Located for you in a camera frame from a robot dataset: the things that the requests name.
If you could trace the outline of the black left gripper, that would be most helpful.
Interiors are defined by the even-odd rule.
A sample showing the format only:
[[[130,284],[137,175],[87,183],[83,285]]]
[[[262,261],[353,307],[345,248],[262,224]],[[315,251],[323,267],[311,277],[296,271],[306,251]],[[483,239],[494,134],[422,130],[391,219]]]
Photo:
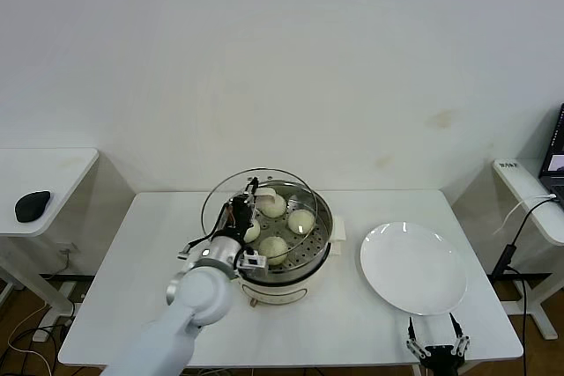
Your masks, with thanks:
[[[218,236],[244,242],[244,237],[258,212],[258,188],[258,178],[250,178],[244,194],[235,195],[225,204],[225,222],[219,226]]]

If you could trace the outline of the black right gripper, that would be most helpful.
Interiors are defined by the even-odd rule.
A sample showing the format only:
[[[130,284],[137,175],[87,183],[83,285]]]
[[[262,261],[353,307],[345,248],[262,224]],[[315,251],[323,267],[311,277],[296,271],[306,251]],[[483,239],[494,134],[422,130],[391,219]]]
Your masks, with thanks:
[[[454,346],[434,345],[426,348],[418,343],[412,317],[409,318],[406,346],[414,357],[421,358],[420,363],[434,376],[458,376],[463,357],[470,345],[470,337],[464,334],[454,315],[450,313],[449,317],[456,335]]]

